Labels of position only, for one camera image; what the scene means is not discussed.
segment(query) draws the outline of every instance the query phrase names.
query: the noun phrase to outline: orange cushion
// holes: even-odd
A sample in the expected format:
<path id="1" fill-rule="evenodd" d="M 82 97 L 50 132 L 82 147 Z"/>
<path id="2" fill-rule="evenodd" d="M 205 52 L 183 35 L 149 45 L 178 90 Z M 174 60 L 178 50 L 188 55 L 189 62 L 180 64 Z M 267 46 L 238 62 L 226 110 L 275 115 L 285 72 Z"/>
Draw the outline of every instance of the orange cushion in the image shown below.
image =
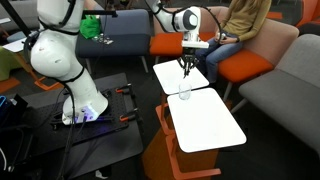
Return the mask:
<path id="1" fill-rule="evenodd" d="M 214 33 L 200 33 L 200 39 L 207 41 Z M 181 56 L 183 33 L 160 33 L 152 38 L 150 54 L 153 56 Z"/>
<path id="2" fill-rule="evenodd" d="M 232 83 L 238 83 L 270 71 L 273 64 L 263 57 L 242 49 L 218 65 L 219 74 Z"/>

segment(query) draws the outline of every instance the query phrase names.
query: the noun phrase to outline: black table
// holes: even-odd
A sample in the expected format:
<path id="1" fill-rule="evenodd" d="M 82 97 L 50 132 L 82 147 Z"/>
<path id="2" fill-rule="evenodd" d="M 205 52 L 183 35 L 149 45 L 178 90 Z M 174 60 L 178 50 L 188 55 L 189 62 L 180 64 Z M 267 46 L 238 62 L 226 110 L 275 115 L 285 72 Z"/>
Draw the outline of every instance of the black table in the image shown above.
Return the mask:
<path id="1" fill-rule="evenodd" d="M 116 88 L 126 85 L 124 73 L 116 74 L 95 80 L 99 90 Z M 34 108 L 44 107 L 55 103 L 60 90 L 47 91 L 23 97 Z M 134 103 L 130 95 L 125 95 L 126 109 L 132 110 Z M 72 147 L 65 173 L 74 178 L 93 172 L 105 166 L 127 158 L 140 155 L 143 151 L 142 139 L 137 121 L 129 121 L 129 126 L 121 131 L 100 136 Z M 43 179 L 55 179 L 58 175 L 64 149 L 57 150 L 41 157 L 43 165 Z"/>

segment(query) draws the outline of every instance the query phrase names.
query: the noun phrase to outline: chair leg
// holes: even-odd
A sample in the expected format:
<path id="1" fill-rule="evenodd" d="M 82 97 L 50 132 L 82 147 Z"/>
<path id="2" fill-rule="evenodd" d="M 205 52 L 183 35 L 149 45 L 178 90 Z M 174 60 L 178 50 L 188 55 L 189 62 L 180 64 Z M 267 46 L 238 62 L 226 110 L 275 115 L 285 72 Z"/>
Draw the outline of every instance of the chair leg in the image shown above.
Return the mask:
<path id="1" fill-rule="evenodd" d="M 144 56 L 140 56 L 140 58 L 142 60 L 142 64 L 143 64 L 144 70 L 146 71 L 146 73 L 148 73 L 149 70 L 148 70 L 148 66 L 147 66 L 147 63 L 146 63 L 146 58 Z"/>
<path id="2" fill-rule="evenodd" d="M 242 99 L 234 108 L 231 109 L 230 113 L 233 114 L 237 112 L 242 106 L 247 104 L 248 100 L 247 99 Z"/>
<path id="3" fill-rule="evenodd" d="M 159 59 L 160 59 L 160 56 L 156 56 L 156 59 L 155 59 L 155 61 L 154 61 L 154 64 L 155 64 L 155 65 L 159 63 Z"/>
<path id="4" fill-rule="evenodd" d="M 92 69 L 91 69 L 91 64 L 90 64 L 90 59 L 86 58 L 86 63 L 87 63 L 87 69 L 89 74 L 92 73 Z"/>
<path id="5" fill-rule="evenodd" d="M 228 96 L 229 96 L 229 93 L 230 93 L 230 91 L 231 91 L 231 88 L 232 88 L 232 85 L 233 85 L 233 83 L 232 82 L 228 82 L 228 86 L 227 86 L 227 89 L 226 89 L 226 91 L 224 92 L 224 95 L 223 95 L 223 102 L 226 102 L 227 101 L 227 99 L 228 99 Z"/>

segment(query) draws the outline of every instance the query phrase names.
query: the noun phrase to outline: floor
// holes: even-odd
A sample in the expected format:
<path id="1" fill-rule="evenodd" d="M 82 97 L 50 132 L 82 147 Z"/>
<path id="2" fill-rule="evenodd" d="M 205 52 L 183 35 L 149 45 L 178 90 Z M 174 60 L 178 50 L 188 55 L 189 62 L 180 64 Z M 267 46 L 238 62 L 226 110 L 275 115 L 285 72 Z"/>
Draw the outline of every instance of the floor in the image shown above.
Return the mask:
<path id="1" fill-rule="evenodd" d="M 218 0 L 172 0 L 173 7 L 186 6 L 189 3 L 219 4 Z M 285 9 L 285 21 L 290 23 L 293 18 L 287 17 L 293 1 L 281 1 L 274 9 Z M 134 8 L 145 8 L 143 1 L 133 4 Z M 154 58 L 147 57 L 150 72 L 145 73 L 138 58 L 101 58 L 93 60 L 93 79 L 125 72 L 128 81 L 132 83 L 137 97 L 137 105 L 144 119 L 144 146 L 147 147 L 158 131 L 160 124 L 156 117 L 155 107 L 160 103 L 160 85 L 152 71 Z M 4 95 L 18 93 L 22 96 L 42 92 L 33 84 L 31 76 L 24 70 L 14 70 L 11 75 L 21 81 L 21 84 Z M 226 82 L 219 79 L 218 89 L 223 91 Z M 241 100 L 237 86 L 233 88 L 230 99 L 233 104 Z M 247 136 L 247 143 L 229 150 L 221 150 L 218 155 L 216 167 L 221 168 L 222 174 L 213 177 L 215 180 L 318 180 L 320 179 L 319 157 L 315 151 L 293 136 L 290 132 L 275 123 L 251 104 L 247 104 L 234 115 L 240 127 Z M 112 165 L 110 180 L 135 180 L 137 172 L 134 160 L 129 158 Z M 88 173 L 77 180 L 97 179 L 94 173 Z"/>

